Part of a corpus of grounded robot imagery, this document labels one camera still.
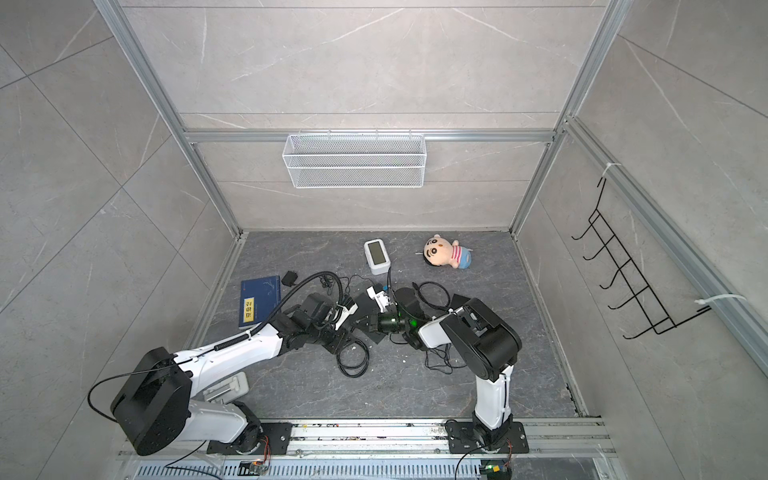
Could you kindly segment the black adapter with thin cord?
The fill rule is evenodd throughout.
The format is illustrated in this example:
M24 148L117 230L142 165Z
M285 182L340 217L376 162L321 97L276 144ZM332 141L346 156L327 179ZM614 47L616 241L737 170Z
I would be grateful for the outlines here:
M343 286L343 291L345 295L349 295L352 288L352 282L354 280L359 280L361 282L367 283L369 286L374 286L375 282L371 280L370 278L363 277L359 274L352 274L349 276L340 276L339 277L340 282ZM333 296L335 293L338 292L337 284L332 276L329 275L323 275L316 278L316 281L319 283L322 289L325 290L327 296ZM299 283L299 277L298 274L295 271L287 271L281 278L280 283L282 286L293 288L298 285Z

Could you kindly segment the black perforated box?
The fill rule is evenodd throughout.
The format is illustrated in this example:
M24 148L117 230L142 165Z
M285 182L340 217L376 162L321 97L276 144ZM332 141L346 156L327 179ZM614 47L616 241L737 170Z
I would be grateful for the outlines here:
M357 310L350 315L346 324L351 329L366 335L373 343L379 344L386 335L377 330L378 317L381 313L377 302L363 292L355 297L355 304Z

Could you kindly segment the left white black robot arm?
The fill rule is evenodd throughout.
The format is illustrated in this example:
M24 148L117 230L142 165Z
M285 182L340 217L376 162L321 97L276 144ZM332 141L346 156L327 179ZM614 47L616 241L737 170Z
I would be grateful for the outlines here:
M175 441L216 443L245 454L265 447L261 421L249 407L196 397L251 365L306 344L339 355L353 342L344 324L357 312L357 303L335 273L321 271L312 277L333 281L336 298L312 293L293 307L280 301L264 321L224 340L176 353L164 347L150 350L133 371L121 374L122 388L99 416L118 424L140 456Z

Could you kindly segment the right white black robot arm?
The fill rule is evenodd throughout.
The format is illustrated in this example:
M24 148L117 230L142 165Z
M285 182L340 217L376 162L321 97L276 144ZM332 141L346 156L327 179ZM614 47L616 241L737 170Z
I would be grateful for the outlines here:
M365 316L369 335L399 335L402 343L443 361L439 370L448 374L457 366L450 355L458 354L460 367L475 376L476 404L472 436L487 450L503 444L511 432L510 381L522 349L517 332L485 303L459 294L446 295L441 304L430 303L422 289L432 281L394 290L374 285L365 298L374 311Z

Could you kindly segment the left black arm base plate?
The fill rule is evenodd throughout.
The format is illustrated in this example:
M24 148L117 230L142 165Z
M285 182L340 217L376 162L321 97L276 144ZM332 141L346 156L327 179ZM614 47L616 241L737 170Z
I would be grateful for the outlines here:
M224 444L210 441L207 454L221 455L263 455L269 449L271 455L285 455L291 439L293 424L289 422L267 422L260 430L247 427L235 442Z

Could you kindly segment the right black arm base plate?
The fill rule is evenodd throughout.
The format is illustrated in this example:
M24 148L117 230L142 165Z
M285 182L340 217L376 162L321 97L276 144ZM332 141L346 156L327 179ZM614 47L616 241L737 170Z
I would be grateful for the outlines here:
M452 454L470 452L527 454L530 452L527 434L520 422L511 419L499 428L489 430L479 421L449 419L443 424Z

